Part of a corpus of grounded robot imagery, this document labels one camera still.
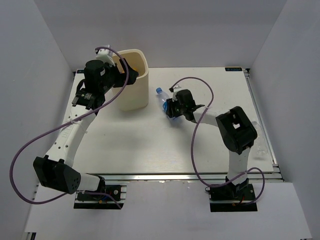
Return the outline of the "blue label water bottle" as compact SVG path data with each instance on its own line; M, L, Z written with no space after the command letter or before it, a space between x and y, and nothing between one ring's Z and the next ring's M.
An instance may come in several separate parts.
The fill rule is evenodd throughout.
M166 118L170 121L171 124L174 124L174 125L181 124L182 123L181 116L176 117L176 118L169 118L166 115L166 112L165 112L165 110L166 110L166 100L167 99L173 99L173 98L170 97L165 91L163 91L161 87L158 87L155 91L156 91L156 97L158 99L160 108L161 108L162 112L164 113L164 115L166 116Z

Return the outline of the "orange juice bottle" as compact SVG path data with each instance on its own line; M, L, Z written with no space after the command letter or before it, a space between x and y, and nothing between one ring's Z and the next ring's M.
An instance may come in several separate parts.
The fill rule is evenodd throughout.
M137 67L132 67L132 69L139 73L139 69Z

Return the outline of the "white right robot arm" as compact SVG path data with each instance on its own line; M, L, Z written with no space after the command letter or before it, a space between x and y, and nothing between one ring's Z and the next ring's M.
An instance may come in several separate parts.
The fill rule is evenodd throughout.
M246 113L240 106L235 106L226 113L209 112L203 104L196 104L188 89L171 87L171 98L163 104L165 114L170 118L185 117L195 124L191 137L191 164L198 179L211 189L225 189L226 195L236 200L243 195L249 185L247 174L248 159L252 146L258 137L257 131ZM225 183L211 185L200 177L194 157L196 132L200 124L206 124L219 129L222 141L229 152L228 171Z

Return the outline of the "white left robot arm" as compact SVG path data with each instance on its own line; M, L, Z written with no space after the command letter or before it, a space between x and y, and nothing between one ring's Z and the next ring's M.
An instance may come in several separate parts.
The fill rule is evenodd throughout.
M106 101L105 94L113 87L135 83L138 72L127 60L119 60L123 72L116 64L90 60L83 70L84 78L76 87L75 96L64 126L44 157L36 157L33 168L43 187L73 194L86 191L94 199L105 196L106 184L101 176L80 173L73 168L74 158L88 127Z

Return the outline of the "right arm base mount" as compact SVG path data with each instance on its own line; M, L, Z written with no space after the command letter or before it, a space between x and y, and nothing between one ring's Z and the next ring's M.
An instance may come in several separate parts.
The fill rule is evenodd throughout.
M233 196L227 186L219 188L205 188L209 195L209 206L211 213L236 213L236 212L257 212L258 207L255 202L250 203L256 198L252 184L242 189Z

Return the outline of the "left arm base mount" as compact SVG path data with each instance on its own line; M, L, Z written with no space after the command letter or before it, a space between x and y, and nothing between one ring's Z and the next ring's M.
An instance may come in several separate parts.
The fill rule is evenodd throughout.
M104 195L77 192L73 208L81 210L120 210L124 206L126 193L127 186L123 184L107 184Z

